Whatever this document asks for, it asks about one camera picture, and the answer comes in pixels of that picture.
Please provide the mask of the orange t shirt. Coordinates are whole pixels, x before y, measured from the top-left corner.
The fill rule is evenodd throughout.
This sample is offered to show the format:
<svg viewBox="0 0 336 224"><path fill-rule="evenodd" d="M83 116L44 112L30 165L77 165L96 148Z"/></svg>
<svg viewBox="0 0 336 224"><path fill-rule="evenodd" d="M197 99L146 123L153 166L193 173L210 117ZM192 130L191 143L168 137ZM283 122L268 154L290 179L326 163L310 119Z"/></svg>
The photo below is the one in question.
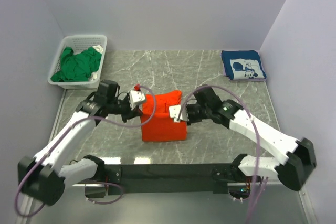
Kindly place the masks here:
<svg viewBox="0 0 336 224"><path fill-rule="evenodd" d="M175 123L169 114L169 107L179 105L181 103L181 97L182 91L180 90L173 90L155 96L155 115L150 122L141 126L143 142L174 142L186 140L186 123Z"/></svg>

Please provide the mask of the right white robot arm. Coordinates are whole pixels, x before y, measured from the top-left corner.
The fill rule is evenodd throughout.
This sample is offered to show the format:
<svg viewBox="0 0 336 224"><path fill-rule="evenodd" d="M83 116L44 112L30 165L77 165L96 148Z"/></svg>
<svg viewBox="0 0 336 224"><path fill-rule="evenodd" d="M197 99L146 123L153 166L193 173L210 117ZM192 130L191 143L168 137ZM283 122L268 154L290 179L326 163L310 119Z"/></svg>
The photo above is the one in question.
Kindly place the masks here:
<svg viewBox="0 0 336 224"><path fill-rule="evenodd" d="M317 166L313 143L273 128L251 114L240 99L221 100L212 86L196 88L196 103L182 105L178 118L188 125L209 119L237 132L257 145L256 156L239 154L226 170L215 169L216 179L240 182L245 177L278 179L284 186L300 191Z"/></svg>

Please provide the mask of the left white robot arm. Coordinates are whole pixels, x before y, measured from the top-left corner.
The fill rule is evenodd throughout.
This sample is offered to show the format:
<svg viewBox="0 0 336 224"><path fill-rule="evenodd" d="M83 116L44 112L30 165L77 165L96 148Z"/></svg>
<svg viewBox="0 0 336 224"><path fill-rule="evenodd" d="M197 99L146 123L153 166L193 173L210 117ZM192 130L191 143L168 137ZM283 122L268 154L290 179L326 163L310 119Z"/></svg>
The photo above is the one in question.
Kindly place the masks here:
<svg viewBox="0 0 336 224"><path fill-rule="evenodd" d="M18 163L18 191L44 205L54 205L65 189L85 180L106 183L105 162L87 155L80 161L65 166L64 162L80 141L110 114L120 115L123 122L141 115L139 106L146 101L141 86L119 99L120 86L103 80L76 107L66 126L34 157L24 157Z"/></svg>

